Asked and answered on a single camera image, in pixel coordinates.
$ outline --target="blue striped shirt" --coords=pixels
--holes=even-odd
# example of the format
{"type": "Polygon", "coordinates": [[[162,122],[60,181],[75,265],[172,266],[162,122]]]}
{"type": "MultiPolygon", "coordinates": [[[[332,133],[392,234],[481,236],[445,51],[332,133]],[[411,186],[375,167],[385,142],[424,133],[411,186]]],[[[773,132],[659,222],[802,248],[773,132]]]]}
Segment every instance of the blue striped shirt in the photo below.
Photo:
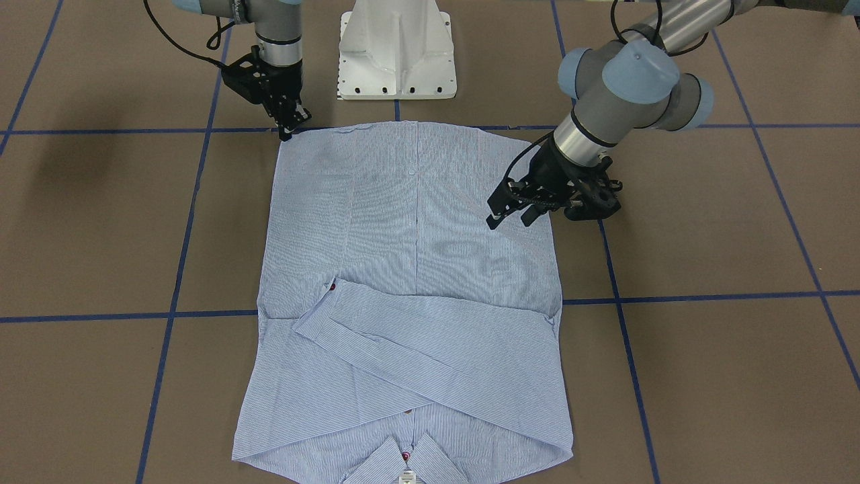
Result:
{"type": "Polygon", "coordinates": [[[484,222],[525,146],[412,121],[281,145],[234,460],[301,484],[478,484],[572,456],[549,219],[484,222]]]}

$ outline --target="brown floor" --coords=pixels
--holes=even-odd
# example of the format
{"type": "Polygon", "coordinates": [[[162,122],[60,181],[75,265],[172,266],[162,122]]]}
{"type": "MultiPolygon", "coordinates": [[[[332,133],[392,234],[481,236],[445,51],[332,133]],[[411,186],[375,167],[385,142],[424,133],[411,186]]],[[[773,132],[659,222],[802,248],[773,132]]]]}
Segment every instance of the brown floor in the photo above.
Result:
{"type": "MultiPolygon", "coordinates": [[[[212,19],[152,3],[201,50],[212,19]]],[[[605,3],[439,0],[457,97],[337,102],[352,3],[304,7],[314,127],[397,118],[533,140],[570,109],[559,40],[611,38],[605,3]]],[[[625,4],[619,23],[653,7],[625,4]]],[[[286,483],[230,461],[269,119],[213,96],[214,69],[140,2],[0,13],[0,482],[286,483]]],[[[518,482],[860,481],[860,34],[780,9],[717,32],[678,58],[714,86],[709,126],[633,133],[611,170],[624,209],[603,226],[553,217],[576,457],[518,482]]],[[[236,28],[227,58],[252,42],[236,28]]]]}

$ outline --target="shirt tag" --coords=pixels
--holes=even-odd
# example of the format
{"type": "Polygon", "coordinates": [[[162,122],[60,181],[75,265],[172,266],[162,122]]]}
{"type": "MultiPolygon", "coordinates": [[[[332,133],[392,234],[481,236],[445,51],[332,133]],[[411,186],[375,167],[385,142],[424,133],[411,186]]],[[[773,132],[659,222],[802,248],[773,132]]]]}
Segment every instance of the shirt tag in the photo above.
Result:
{"type": "Polygon", "coordinates": [[[415,475],[414,470],[404,470],[397,484],[418,484],[418,476],[415,475]]]}

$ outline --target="black cable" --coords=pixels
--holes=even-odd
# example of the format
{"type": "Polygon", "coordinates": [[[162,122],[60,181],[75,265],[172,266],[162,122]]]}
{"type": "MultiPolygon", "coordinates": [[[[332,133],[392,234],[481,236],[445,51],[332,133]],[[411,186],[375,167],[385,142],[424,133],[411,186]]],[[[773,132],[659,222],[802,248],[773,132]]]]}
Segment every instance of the black cable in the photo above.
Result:
{"type": "Polygon", "coordinates": [[[221,27],[220,17],[215,17],[215,23],[218,25],[218,30],[216,30],[215,33],[212,34],[212,37],[210,37],[209,40],[206,41],[206,48],[211,51],[217,51],[221,47],[221,34],[230,30],[234,25],[236,25],[235,22],[230,22],[227,25],[221,27]]]}
{"type": "MultiPolygon", "coordinates": [[[[511,164],[507,166],[507,170],[505,170],[505,176],[502,179],[507,180],[511,176],[511,170],[513,170],[513,167],[517,164],[517,162],[520,161],[520,159],[523,158],[526,153],[531,151],[532,148],[546,141],[550,136],[552,136],[553,133],[554,131],[550,131],[549,133],[541,136],[537,139],[537,141],[534,141],[525,150],[520,152],[519,155],[517,155],[517,157],[513,159],[511,164]]],[[[538,205],[540,207],[545,208],[560,208],[562,206],[562,204],[558,202],[545,202],[543,200],[538,200],[537,198],[526,198],[524,196],[517,195],[513,193],[511,187],[507,183],[503,183],[502,187],[504,187],[506,194],[517,202],[531,203],[533,205],[538,205]]]]}
{"type": "Polygon", "coordinates": [[[627,43],[627,39],[621,35],[621,31],[618,30],[618,24],[615,22],[615,7],[618,5],[618,0],[612,0],[612,6],[609,9],[609,22],[612,24],[612,32],[615,32],[615,37],[622,44],[627,43]]]}
{"type": "Polygon", "coordinates": [[[211,57],[206,57],[206,56],[204,56],[204,55],[200,55],[200,54],[198,54],[198,53],[193,53],[193,52],[189,51],[188,49],[186,49],[185,47],[180,46],[179,44],[177,44],[177,43],[176,43],[176,41],[175,41],[175,40],[173,40],[173,39],[168,35],[168,33],[164,31],[164,28],[162,28],[161,24],[160,24],[160,23],[158,23],[158,20],[156,20],[156,16],[154,16],[154,15],[152,14],[152,9],[150,8],[150,2],[149,2],[149,0],[144,0],[144,8],[146,8],[146,15],[150,16],[150,20],[152,20],[152,24],[156,26],[156,28],[158,29],[158,32],[160,32],[160,33],[161,33],[161,35],[163,35],[163,36],[164,36],[164,38],[165,38],[165,39],[167,39],[167,42],[170,42],[170,44],[172,44],[172,45],[173,45],[173,47],[176,47],[177,49],[179,49],[180,51],[182,51],[182,52],[183,52],[183,53],[185,53],[186,55],[190,55],[191,57],[193,57],[193,58],[195,58],[195,59],[199,59],[199,60],[202,60],[202,61],[204,61],[204,62],[208,62],[209,64],[215,65],[215,66],[216,66],[216,67],[218,67],[219,69],[223,69],[223,68],[225,68],[225,67],[226,67],[226,65],[225,65],[223,62],[220,62],[220,61],[218,61],[218,60],[215,60],[215,59],[213,59],[213,58],[211,58],[211,57]]]}
{"type": "Polygon", "coordinates": [[[651,45],[655,46],[655,42],[660,38],[660,27],[663,26],[663,3],[660,0],[657,2],[657,25],[654,26],[654,37],[651,38],[651,45]]]}
{"type": "MultiPolygon", "coordinates": [[[[660,0],[655,0],[657,3],[657,25],[654,26],[654,35],[651,36],[648,41],[652,46],[656,45],[657,39],[660,38],[660,27],[663,26],[663,3],[660,0]]],[[[612,6],[609,9],[609,23],[612,24],[612,32],[615,33],[615,37],[622,44],[627,43],[627,39],[624,38],[622,32],[618,30],[618,23],[615,19],[615,8],[618,6],[618,0],[612,0],[612,6]]]]}
{"type": "Polygon", "coordinates": [[[669,54],[669,57],[675,57],[675,56],[683,55],[683,54],[686,54],[686,53],[691,53],[691,52],[693,52],[694,50],[696,50],[696,49],[698,49],[699,47],[701,47],[701,46],[702,46],[702,44],[703,44],[707,39],[708,39],[708,32],[705,32],[705,33],[704,33],[704,35],[702,36],[702,39],[701,39],[701,40],[700,40],[700,41],[699,41],[695,46],[690,47],[689,49],[684,49],[683,51],[677,51],[677,52],[673,52],[673,53],[668,53],[668,54],[669,54]]]}

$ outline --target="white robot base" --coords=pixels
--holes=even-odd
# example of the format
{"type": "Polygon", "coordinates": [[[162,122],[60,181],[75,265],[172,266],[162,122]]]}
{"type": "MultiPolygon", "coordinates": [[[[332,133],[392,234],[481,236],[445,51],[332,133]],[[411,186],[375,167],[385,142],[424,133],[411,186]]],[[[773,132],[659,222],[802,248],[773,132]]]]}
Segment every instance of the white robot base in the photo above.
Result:
{"type": "Polygon", "coordinates": [[[451,17],[435,0],[357,0],[341,16],[339,99],[457,94],[451,17]]]}

